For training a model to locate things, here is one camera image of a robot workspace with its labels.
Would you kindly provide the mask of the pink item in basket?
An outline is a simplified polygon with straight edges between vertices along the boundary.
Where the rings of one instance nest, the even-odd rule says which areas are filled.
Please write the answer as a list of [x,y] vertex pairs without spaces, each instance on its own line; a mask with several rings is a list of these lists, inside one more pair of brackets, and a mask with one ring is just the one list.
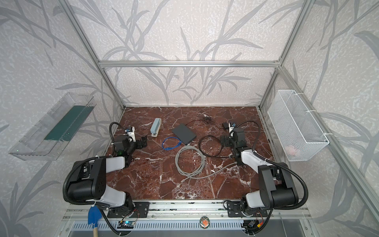
[[296,148],[292,145],[286,146],[284,148],[284,150],[285,150],[287,156],[291,156],[291,157],[296,157],[300,151],[298,148]]

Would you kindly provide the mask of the grey phone slab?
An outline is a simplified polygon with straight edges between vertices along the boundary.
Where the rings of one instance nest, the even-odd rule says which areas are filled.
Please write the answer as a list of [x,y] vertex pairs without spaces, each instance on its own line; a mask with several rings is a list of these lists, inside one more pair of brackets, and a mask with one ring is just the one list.
[[162,123],[162,119],[161,118],[155,118],[152,126],[151,126],[151,129],[150,129],[150,132],[151,132],[151,136],[152,137],[157,137],[158,136],[158,133],[159,133],[159,130],[160,130],[160,127],[161,127],[161,123]]

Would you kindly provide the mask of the green circuit board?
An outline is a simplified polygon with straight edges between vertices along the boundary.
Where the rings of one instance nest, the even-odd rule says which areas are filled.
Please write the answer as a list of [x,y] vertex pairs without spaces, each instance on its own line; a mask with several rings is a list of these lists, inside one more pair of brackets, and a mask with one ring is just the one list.
[[133,229],[135,226],[135,221],[118,221],[117,229]]

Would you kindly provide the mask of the clear plastic wall bin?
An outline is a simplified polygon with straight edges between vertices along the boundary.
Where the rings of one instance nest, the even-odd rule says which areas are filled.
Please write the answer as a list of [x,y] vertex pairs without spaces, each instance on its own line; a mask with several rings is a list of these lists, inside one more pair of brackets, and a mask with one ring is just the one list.
[[23,161],[55,161],[95,106],[92,95],[66,93],[9,151]]

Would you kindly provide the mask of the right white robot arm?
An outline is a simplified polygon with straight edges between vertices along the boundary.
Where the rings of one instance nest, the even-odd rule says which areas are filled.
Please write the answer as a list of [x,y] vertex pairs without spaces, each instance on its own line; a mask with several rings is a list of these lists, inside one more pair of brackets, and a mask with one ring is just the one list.
[[258,174],[259,189],[245,194],[235,211],[253,216],[259,210],[293,210],[306,204],[309,190],[305,181],[287,164],[271,161],[247,146],[242,128],[233,128],[221,137],[221,145],[230,147],[237,165],[247,165]]

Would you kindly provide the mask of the dark grey network switch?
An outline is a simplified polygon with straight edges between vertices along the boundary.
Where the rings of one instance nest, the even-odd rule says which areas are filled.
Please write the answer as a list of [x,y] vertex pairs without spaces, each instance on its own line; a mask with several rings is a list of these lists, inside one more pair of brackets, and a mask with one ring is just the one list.
[[189,145],[192,141],[196,139],[196,134],[182,123],[179,124],[177,127],[173,128],[172,132],[185,145]]

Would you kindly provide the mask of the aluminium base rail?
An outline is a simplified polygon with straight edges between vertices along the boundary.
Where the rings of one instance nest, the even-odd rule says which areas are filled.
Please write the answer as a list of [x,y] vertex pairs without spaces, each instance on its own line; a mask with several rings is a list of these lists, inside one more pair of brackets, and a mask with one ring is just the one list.
[[[232,210],[226,209],[228,204],[222,199],[157,199],[146,200],[150,203],[146,218],[138,220],[195,220],[207,216],[211,220],[226,220]],[[87,220],[90,206],[69,205],[62,221]],[[274,210],[271,219],[312,219],[307,207],[295,210]]]

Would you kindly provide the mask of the black power adapter with cable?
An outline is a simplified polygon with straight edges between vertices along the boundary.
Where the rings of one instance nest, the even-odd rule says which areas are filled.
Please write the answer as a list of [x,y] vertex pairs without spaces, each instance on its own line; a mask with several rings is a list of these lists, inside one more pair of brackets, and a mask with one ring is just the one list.
[[198,122],[198,121],[203,122],[203,123],[205,123],[205,124],[214,125],[214,126],[216,126],[217,128],[220,128],[220,129],[223,129],[223,130],[226,130],[227,128],[229,128],[228,126],[225,127],[225,126],[224,126],[224,125],[225,125],[224,123],[223,123],[222,125],[217,125],[216,122],[215,122],[210,116],[204,116],[204,117],[201,118],[201,119],[195,119],[195,120],[192,120],[192,121],[188,122],[188,123],[186,124],[186,126],[190,125],[190,124],[193,123],[193,122]]

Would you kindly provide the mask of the blue shovel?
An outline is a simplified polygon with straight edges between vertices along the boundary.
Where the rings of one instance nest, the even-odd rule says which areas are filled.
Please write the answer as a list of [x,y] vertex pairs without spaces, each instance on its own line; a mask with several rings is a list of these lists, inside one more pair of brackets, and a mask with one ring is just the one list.
[[93,205],[88,212],[88,225],[92,228],[93,237],[98,237],[98,221],[102,218],[100,209]]

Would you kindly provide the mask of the red round button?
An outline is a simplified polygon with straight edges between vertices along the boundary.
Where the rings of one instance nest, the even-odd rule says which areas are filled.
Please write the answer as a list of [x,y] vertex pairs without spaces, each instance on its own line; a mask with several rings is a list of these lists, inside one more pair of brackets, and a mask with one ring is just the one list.
[[206,216],[202,216],[199,220],[199,224],[202,229],[207,229],[210,226],[210,219]]

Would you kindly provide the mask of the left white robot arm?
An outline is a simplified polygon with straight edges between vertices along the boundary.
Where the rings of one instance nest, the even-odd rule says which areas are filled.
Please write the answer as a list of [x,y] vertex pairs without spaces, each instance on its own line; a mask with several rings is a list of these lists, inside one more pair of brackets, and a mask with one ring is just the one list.
[[128,192],[107,185],[107,174],[131,165],[132,154],[148,146],[147,136],[135,137],[135,128],[125,128],[118,122],[109,125],[111,154],[75,162],[63,183],[63,198],[74,205],[97,205],[108,209],[134,210]]

